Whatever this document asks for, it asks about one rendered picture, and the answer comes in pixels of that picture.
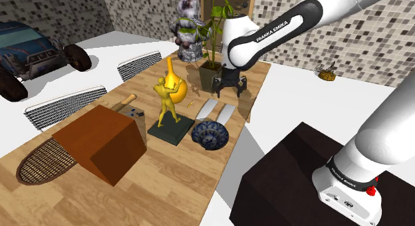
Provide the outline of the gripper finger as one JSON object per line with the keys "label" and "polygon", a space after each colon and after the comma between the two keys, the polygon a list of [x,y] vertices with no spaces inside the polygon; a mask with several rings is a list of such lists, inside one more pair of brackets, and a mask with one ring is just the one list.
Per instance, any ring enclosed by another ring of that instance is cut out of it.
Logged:
{"label": "gripper finger", "polygon": [[213,85],[212,85],[212,89],[214,90],[214,92],[217,94],[217,97],[220,97],[220,92],[223,88],[226,87],[226,81],[220,77],[214,77],[213,78]]}
{"label": "gripper finger", "polygon": [[237,88],[237,97],[240,97],[240,94],[247,89],[246,76],[241,76],[238,79],[234,80],[233,85]]}

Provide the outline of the green potted plant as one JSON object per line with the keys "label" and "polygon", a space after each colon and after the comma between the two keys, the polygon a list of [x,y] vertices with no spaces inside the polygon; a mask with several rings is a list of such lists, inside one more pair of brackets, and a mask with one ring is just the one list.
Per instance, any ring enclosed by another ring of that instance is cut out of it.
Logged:
{"label": "green potted plant", "polygon": [[[205,24],[203,29],[206,31],[202,31],[202,34],[207,34],[209,28],[211,28],[210,38],[208,40],[211,41],[211,55],[206,51],[204,53],[203,58],[207,58],[207,60],[199,67],[200,70],[200,79],[202,84],[202,89],[206,92],[213,92],[212,85],[213,85],[213,78],[217,76],[217,74],[221,70],[220,63],[215,61],[215,44],[216,39],[219,34],[223,33],[223,29],[220,27],[222,21],[226,18],[233,17],[233,7],[229,4],[228,0],[225,0],[225,5],[221,6],[213,6],[211,8],[210,13],[210,21],[208,24]],[[202,47],[206,48],[207,41],[203,42]]]}

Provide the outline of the flat white blade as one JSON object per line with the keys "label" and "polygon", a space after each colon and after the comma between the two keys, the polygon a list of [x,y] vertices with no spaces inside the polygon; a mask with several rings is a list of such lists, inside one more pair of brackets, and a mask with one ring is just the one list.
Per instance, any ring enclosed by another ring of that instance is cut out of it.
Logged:
{"label": "flat white blade", "polygon": [[203,121],[207,116],[212,112],[212,110],[217,105],[218,101],[209,98],[206,103],[201,107],[200,111],[198,112],[196,119]]}
{"label": "flat white blade", "polygon": [[225,125],[226,122],[231,118],[233,111],[235,110],[235,106],[231,104],[225,104],[224,107],[221,109],[220,113],[217,117],[217,122],[222,125]]}

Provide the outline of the yellow long-necked vase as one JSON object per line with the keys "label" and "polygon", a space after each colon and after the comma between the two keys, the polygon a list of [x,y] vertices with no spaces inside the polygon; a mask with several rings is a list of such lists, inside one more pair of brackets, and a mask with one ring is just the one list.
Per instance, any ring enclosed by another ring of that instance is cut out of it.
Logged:
{"label": "yellow long-necked vase", "polygon": [[[168,65],[168,73],[165,77],[165,87],[175,89],[179,83],[180,77],[174,72],[173,65],[172,65],[172,58],[166,58],[167,65]],[[174,104],[180,103],[187,94],[188,86],[185,80],[182,80],[181,84],[178,87],[178,91],[176,93],[171,93],[171,99]]]}

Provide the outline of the blue patterned bowl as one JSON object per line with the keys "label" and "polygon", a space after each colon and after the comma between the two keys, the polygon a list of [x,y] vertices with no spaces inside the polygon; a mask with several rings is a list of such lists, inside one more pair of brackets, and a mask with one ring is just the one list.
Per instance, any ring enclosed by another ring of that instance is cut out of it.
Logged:
{"label": "blue patterned bowl", "polygon": [[228,143],[229,132],[219,122],[203,121],[194,127],[191,137],[205,150],[219,150]]}

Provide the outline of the yellow figure on dark base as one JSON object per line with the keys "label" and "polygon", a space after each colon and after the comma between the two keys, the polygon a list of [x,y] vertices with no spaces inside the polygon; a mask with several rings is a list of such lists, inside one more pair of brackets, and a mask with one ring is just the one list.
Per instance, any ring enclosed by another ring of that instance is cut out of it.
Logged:
{"label": "yellow figure on dark base", "polygon": [[164,86],[165,78],[160,77],[158,79],[158,84],[154,85],[153,89],[161,98],[162,109],[158,120],[154,122],[148,130],[150,135],[175,146],[182,141],[185,134],[195,123],[195,120],[176,113],[175,104],[172,102],[170,96],[171,93],[176,93],[178,91],[178,87],[182,80],[183,79],[180,78],[177,87],[171,89]]}

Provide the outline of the grey white sculpture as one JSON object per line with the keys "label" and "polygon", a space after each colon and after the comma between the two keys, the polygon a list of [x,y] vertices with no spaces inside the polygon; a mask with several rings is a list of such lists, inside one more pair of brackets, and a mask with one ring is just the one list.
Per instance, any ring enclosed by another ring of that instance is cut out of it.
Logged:
{"label": "grey white sculpture", "polygon": [[199,19],[198,0],[179,0],[176,17],[169,29],[176,37],[175,44],[179,46],[178,58],[183,62],[197,62],[203,58],[202,45],[210,38],[210,31],[202,34],[205,23]]}

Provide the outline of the small golden ornament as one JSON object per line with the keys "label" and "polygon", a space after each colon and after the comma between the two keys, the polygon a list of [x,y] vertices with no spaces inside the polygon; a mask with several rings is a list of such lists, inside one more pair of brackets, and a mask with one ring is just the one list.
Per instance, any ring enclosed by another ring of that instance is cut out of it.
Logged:
{"label": "small golden ornament", "polygon": [[332,62],[330,67],[324,69],[322,64],[318,64],[315,68],[315,74],[322,80],[333,81],[336,78],[334,66],[335,62]]}

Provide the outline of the tan box with blue bits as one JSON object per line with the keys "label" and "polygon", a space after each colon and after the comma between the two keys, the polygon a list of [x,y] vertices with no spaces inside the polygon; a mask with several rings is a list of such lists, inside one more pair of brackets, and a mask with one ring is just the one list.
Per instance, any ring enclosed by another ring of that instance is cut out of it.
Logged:
{"label": "tan box with blue bits", "polygon": [[123,107],[119,111],[119,113],[129,118],[132,118],[136,122],[137,127],[140,131],[140,134],[142,136],[142,139],[144,143],[147,144],[147,139],[146,139],[147,132],[146,132],[146,122],[145,122],[146,117],[144,115],[144,111],[130,104],[127,104],[125,107]]}

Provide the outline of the dark robot stand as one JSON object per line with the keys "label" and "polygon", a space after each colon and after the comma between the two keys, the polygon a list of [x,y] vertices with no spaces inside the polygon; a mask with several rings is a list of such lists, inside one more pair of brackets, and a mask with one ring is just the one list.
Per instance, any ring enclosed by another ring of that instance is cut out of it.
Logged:
{"label": "dark robot stand", "polygon": [[[342,144],[301,122],[242,177],[229,216],[234,226],[358,226],[318,198],[312,172]],[[385,171],[377,226],[415,226],[415,187]]]}

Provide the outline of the wooden table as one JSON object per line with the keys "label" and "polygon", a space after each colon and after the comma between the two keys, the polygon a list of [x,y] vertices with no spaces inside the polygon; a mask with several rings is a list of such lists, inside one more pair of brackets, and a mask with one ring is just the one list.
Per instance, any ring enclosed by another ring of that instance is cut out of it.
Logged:
{"label": "wooden table", "polygon": [[0,158],[0,226],[199,226],[269,69],[258,62],[245,73],[245,92],[215,96],[210,119],[235,106],[224,148],[206,151],[190,135],[177,146],[147,135],[146,153],[115,186],[81,166],[42,185],[17,181],[22,159],[75,116],[59,122]]}

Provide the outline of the orange-brown wooden box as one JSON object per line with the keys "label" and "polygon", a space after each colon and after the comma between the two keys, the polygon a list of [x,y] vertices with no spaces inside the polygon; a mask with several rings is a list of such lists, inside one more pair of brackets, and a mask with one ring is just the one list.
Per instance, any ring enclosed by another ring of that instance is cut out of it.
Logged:
{"label": "orange-brown wooden box", "polygon": [[115,186],[147,151],[132,118],[98,105],[53,138],[80,164]]}

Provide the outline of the blue toy buggy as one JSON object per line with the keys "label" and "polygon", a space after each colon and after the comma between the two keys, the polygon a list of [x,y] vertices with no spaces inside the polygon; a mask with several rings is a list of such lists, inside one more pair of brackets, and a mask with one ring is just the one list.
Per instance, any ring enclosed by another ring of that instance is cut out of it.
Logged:
{"label": "blue toy buggy", "polygon": [[0,96],[10,102],[28,97],[24,81],[33,80],[71,65],[80,72],[89,70],[91,59],[76,44],[49,40],[38,28],[17,21],[0,21]]}

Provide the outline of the brown mesh racket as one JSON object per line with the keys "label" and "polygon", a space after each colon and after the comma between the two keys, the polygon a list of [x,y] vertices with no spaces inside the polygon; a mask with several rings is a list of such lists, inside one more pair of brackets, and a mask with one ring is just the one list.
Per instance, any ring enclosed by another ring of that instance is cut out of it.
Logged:
{"label": "brown mesh racket", "polygon": [[[135,98],[136,95],[132,94],[109,109],[119,113]],[[52,135],[22,160],[16,178],[25,185],[40,185],[57,178],[77,163]]]}

